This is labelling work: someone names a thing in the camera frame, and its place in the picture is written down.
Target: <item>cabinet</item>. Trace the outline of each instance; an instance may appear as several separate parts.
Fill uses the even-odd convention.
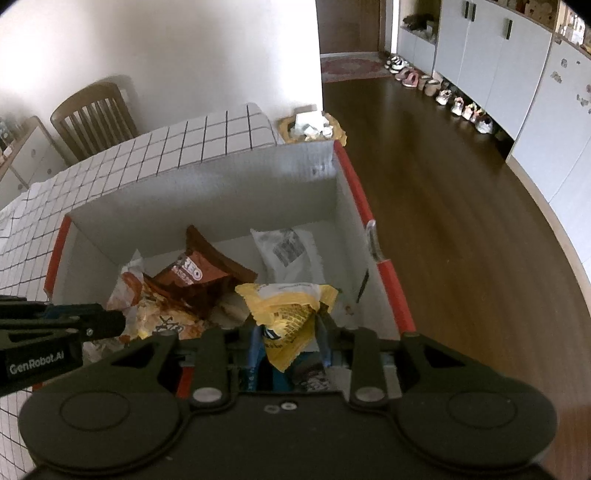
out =
[[[443,0],[435,55],[435,70],[457,85],[470,26],[470,2]]]
[[[51,137],[34,116],[25,122],[26,134],[0,167],[0,209],[37,181],[45,181],[68,165],[56,150]]]
[[[414,49],[417,45],[417,36],[405,28],[398,30],[398,55],[406,61],[414,63]]]
[[[433,72],[435,45],[405,28],[398,30],[398,54],[419,70]]]
[[[517,138],[552,33],[490,0],[443,0],[435,70]]]
[[[517,138],[540,82],[552,33],[514,12],[504,15],[506,36],[485,109]]]
[[[552,42],[540,89],[513,149],[513,156],[548,202],[591,137],[591,105],[586,104],[591,102],[589,79],[591,60],[565,41]]]
[[[507,10],[488,0],[474,0],[470,12],[470,27],[457,81],[478,105],[486,105],[501,56],[505,36]]]
[[[0,180],[0,209],[4,208],[27,188],[21,180],[8,168]]]

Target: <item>drawer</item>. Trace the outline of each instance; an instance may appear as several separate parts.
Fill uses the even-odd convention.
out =
[[[27,189],[9,168],[0,180],[0,209],[3,209]]]
[[[31,183],[33,174],[50,145],[43,130],[37,127],[13,160],[12,168],[27,184]]]
[[[37,181],[46,181],[66,168],[68,168],[68,165],[66,165],[64,159],[53,147],[53,145],[50,145],[43,155],[43,158],[39,162],[39,165],[37,166],[37,169],[35,170],[35,173],[29,182],[29,185]]]

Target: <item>shoe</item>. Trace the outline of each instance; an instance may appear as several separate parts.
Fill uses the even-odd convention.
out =
[[[398,60],[400,58],[402,58],[402,57],[399,57],[398,55],[392,55],[388,60],[386,60],[386,68],[389,69],[392,62],[394,60]]]
[[[404,59],[396,59],[392,62],[392,64],[390,65],[390,72],[391,73],[396,73],[396,72],[400,72],[400,70],[402,70],[403,68],[408,67],[408,62]]]
[[[452,113],[457,116],[461,116],[464,111],[464,99],[462,97],[456,97],[453,101]]]
[[[480,120],[476,122],[476,129],[481,134],[491,134],[495,129],[495,123],[492,118],[488,115],[484,115]]]
[[[403,80],[406,79],[406,77],[408,77],[408,75],[411,72],[414,72],[415,70],[412,67],[404,67],[402,70],[400,70],[400,72],[398,72],[396,75],[394,75],[394,78],[397,79],[399,82],[402,82]]]
[[[472,117],[470,118],[470,122],[472,122],[473,124],[476,125],[476,122],[478,120],[480,120],[485,114],[486,114],[486,112],[482,108],[479,108],[478,110],[474,111],[474,113],[472,114]]]
[[[423,90],[424,90],[424,88],[425,88],[425,84],[426,84],[426,83],[427,83],[427,81],[428,81],[428,80],[430,80],[430,79],[431,79],[431,76],[430,76],[430,75],[421,75],[421,76],[419,77],[419,79],[418,79],[418,85],[417,85],[417,88],[418,88],[419,90],[423,91]]]
[[[436,79],[427,80],[425,83],[425,95],[433,97],[441,88],[441,83]]]
[[[419,72],[416,70],[411,71],[408,76],[402,81],[402,84],[408,88],[417,88],[418,86]]]
[[[452,91],[446,89],[446,90],[442,90],[441,92],[439,92],[439,95],[437,95],[437,98],[435,100],[439,105],[447,105],[447,103],[449,102],[449,99],[451,97],[452,97]]]
[[[462,117],[464,117],[466,120],[470,120],[476,110],[478,110],[478,105],[472,102],[470,105],[467,105],[466,108],[464,108]]]

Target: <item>pink shoe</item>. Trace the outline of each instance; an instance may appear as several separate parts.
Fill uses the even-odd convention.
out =
[[[408,76],[402,81],[402,84],[408,88],[417,88],[419,74],[416,70],[413,70]]]

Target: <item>barcode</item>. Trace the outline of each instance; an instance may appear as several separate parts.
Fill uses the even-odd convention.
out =
[[[283,234],[281,241],[276,244],[273,253],[286,267],[306,251],[300,237],[292,229],[280,230]]]

